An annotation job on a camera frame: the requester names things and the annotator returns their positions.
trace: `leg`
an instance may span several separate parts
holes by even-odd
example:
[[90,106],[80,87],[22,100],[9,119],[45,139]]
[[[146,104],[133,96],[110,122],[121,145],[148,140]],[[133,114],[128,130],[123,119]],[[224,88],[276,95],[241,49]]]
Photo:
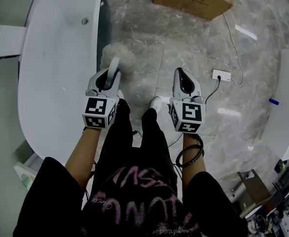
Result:
[[168,144],[156,118],[157,112],[153,108],[149,108],[143,115],[143,140],[141,149],[148,153],[153,150],[154,153],[164,154],[170,158]]
[[129,152],[133,144],[133,131],[129,114],[130,108],[127,102],[124,99],[120,99],[114,124],[107,133],[100,159],[95,168],[91,196],[130,157]]

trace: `electrical socket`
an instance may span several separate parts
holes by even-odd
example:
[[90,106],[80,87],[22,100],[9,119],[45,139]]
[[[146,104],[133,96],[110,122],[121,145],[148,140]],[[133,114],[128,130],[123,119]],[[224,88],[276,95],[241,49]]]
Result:
[[231,73],[227,71],[217,70],[214,69],[212,72],[212,78],[218,80],[218,76],[221,76],[222,81],[230,81],[231,80]]

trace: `white sneaker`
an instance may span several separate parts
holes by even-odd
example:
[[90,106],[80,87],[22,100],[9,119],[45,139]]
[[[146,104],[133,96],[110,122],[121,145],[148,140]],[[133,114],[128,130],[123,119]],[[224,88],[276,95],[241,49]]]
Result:
[[124,98],[124,94],[123,94],[123,92],[122,92],[120,89],[119,89],[118,92],[117,92],[117,97],[122,98],[122,99],[125,99],[125,98]]
[[161,110],[162,107],[162,99],[160,97],[154,97],[151,102],[149,108],[155,109],[156,113]]

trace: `forearm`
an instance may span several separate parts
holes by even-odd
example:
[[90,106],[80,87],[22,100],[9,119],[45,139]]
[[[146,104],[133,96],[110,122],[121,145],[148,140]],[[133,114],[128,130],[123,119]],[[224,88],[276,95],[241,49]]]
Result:
[[[183,149],[187,148],[190,145],[197,144],[199,145],[198,140],[194,139],[190,134],[184,133],[183,136]],[[182,158],[182,163],[185,164],[192,160],[199,152],[199,149],[190,149],[184,153]],[[183,175],[182,175],[182,189],[183,191],[187,188],[189,182],[192,178],[199,172],[206,171],[205,163],[203,156],[200,155],[198,160],[191,164],[188,167],[183,168]]]
[[100,133],[100,129],[86,129],[65,166],[83,190],[90,179]]

